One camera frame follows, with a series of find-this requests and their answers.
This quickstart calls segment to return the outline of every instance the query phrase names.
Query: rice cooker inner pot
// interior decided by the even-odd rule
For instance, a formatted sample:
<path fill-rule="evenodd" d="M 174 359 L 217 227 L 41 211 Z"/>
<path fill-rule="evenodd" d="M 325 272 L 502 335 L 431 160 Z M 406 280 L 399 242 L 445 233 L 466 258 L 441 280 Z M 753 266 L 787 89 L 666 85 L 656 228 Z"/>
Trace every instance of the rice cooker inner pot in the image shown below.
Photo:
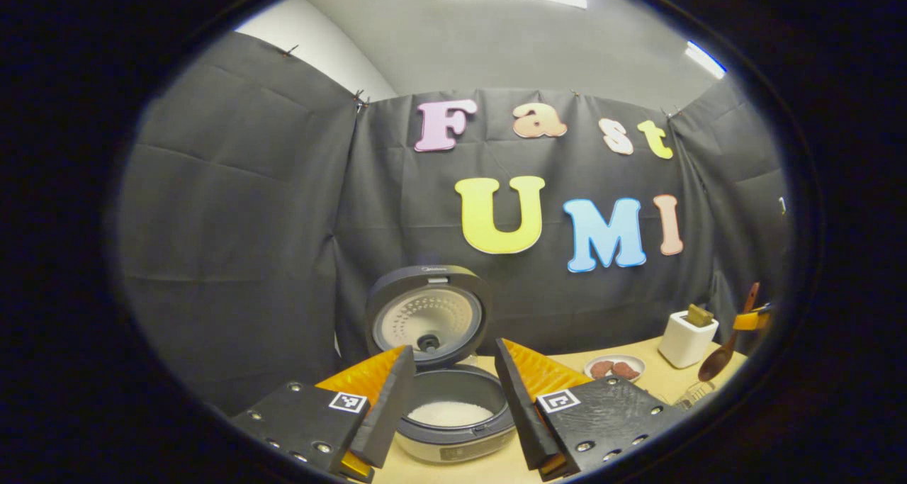
<path fill-rule="evenodd" d="M 453 365 L 451 368 L 418 372 L 413 385 L 406 412 L 424 404 L 451 400 L 475 404 L 494 414 L 482 422 L 456 427 L 431 426 L 404 416 L 398 425 L 398 432 L 406 438 L 431 445 L 454 445 L 489 438 L 513 428 L 513 417 L 501 381 L 480 368 Z"/>

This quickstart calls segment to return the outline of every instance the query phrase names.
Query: rice cooker lid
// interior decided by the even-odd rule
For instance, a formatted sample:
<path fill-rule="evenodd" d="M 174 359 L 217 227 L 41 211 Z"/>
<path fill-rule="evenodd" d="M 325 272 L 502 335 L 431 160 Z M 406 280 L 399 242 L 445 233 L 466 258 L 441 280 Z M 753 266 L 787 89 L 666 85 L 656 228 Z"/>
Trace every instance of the rice cooker lid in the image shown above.
<path fill-rule="evenodd" d="M 408 344 L 418 371 L 444 368 L 473 353 L 485 338 L 490 287 L 453 265 L 409 266 L 376 281 L 368 293 L 369 351 Z"/>

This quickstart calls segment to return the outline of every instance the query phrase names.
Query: white wall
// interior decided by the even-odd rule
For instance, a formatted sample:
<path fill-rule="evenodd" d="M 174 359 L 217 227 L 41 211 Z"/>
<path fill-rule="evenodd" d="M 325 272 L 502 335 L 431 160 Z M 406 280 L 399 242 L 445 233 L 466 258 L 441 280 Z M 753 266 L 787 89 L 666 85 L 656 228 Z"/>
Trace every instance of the white wall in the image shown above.
<path fill-rule="evenodd" d="M 575 89 L 677 112 L 716 78 L 685 32 L 641 0 L 308 0 L 401 94 Z"/>
<path fill-rule="evenodd" d="M 347 91 L 365 89 L 362 99 L 392 99 L 394 92 L 385 77 L 330 18 L 307 0 L 283 0 L 253 16 L 236 29 L 269 42 L 313 65 Z"/>

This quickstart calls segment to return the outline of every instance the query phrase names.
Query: blue letter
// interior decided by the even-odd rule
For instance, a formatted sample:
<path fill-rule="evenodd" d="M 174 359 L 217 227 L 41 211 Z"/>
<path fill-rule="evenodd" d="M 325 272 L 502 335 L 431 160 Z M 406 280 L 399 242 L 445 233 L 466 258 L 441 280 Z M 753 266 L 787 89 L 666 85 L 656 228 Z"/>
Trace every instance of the blue letter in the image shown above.
<path fill-rule="evenodd" d="M 646 261 L 639 237 L 639 201 L 618 199 L 614 203 L 612 222 L 606 223 L 592 201 L 573 199 L 564 203 L 564 211 L 573 219 L 573 260 L 567 269 L 574 274 L 595 269 L 590 246 L 595 247 L 603 267 L 612 265 L 614 251 L 621 242 L 618 266 L 638 266 Z"/>

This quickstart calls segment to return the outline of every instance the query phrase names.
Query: wooden spoon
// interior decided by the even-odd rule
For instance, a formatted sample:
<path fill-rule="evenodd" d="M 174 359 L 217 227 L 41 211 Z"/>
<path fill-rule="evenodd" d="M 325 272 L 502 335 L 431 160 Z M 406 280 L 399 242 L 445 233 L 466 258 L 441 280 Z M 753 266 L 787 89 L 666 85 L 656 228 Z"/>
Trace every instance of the wooden spoon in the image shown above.
<path fill-rule="evenodd" d="M 749 296 L 746 297 L 746 302 L 743 307 L 744 313 L 748 313 L 753 309 L 757 293 L 759 293 L 759 283 L 754 283 L 753 287 L 749 290 Z M 731 333 L 731 338 L 723 343 L 720 348 L 715 349 L 715 351 L 709 355 L 709 358 L 706 358 L 706 361 L 702 362 L 702 366 L 699 367 L 700 381 L 710 381 L 728 365 L 728 362 L 731 361 L 731 357 L 734 356 L 734 344 L 736 344 L 737 334 L 738 330 L 734 330 L 734 332 Z"/>

